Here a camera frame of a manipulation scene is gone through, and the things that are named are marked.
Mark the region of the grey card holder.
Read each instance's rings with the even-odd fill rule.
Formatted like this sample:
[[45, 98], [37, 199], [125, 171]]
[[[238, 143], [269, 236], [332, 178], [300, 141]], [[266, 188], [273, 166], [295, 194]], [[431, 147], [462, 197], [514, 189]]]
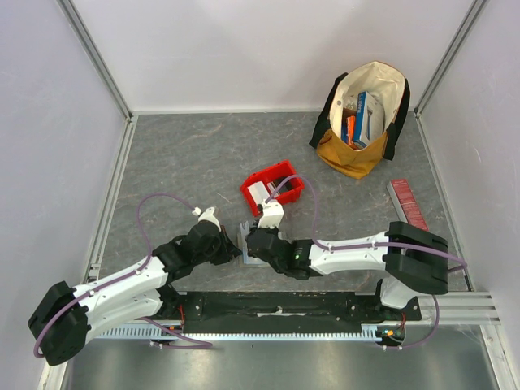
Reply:
[[246, 265], [286, 267], [293, 252], [292, 242], [281, 238], [277, 227], [259, 227], [258, 223], [245, 221], [240, 223], [237, 237]]

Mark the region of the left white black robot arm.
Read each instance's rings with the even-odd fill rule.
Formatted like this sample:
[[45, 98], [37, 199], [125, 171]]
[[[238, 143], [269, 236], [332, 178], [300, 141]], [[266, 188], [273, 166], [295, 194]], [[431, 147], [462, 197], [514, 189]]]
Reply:
[[154, 315], [170, 319], [179, 309], [173, 281], [201, 264], [223, 265], [239, 254], [223, 226], [203, 220], [105, 278], [74, 287], [60, 281], [49, 287], [28, 320], [33, 354], [57, 366], [120, 324]]

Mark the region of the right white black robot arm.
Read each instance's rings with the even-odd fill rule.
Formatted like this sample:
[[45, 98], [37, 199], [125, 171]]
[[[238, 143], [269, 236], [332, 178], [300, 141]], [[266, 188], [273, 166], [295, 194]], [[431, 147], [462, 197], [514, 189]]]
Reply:
[[342, 271], [386, 272], [371, 305], [384, 320], [418, 294], [437, 296], [449, 290], [448, 242], [400, 221], [385, 232], [336, 241], [284, 240], [276, 228], [254, 227], [245, 243], [249, 256], [296, 280]]

